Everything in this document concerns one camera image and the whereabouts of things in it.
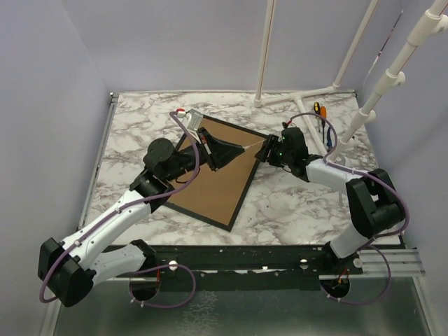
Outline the black picture frame brown backing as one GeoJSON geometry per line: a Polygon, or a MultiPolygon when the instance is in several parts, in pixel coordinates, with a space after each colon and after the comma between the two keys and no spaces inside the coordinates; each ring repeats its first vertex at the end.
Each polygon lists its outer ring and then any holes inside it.
{"type": "MultiPolygon", "coordinates": [[[[201,126],[217,139],[241,146],[266,139],[266,135],[238,125],[204,116],[201,126]]],[[[255,154],[262,144],[248,148],[230,164],[211,171],[204,164],[197,178],[170,197],[165,206],[191,218],[231,231],[258,169],[255,154]]]]}

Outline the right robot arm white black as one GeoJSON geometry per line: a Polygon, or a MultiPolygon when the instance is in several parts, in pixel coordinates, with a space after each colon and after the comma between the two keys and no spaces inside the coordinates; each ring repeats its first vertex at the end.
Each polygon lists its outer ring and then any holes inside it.
{"type": "Polygon", "coordinates": [[[298,127],[286,128],[280,136],[269,135],[255,158],[274,167],[287,167],[304,182],[346,195],[351,224],[323,247],[321,264],[328,273],[340,272],[347,258],[407,219],[405,206],[385,170],[355,171],[311,154],[298,127]]]}

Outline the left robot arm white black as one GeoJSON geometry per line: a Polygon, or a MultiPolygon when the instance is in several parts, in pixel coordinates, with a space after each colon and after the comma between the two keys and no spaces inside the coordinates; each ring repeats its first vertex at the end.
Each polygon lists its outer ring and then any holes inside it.
{"type": "Polygon", "coordinates": [[[153,214],[174,193],[171,182],[200,166],[216,171],[244,153],[243,146],[217,139],[204,128],[190,138],[191,145],[176,150],[165,138],[152,141],[143,158],[144,169],[129,189],[105,213],[82,230],[40,247],[38,277],[65,307],[78,304],[94,286],[122,274],[147,276],[165,268],[143,240],[134,240],[112,252],[106,248],[124,231],[153,214]]]}

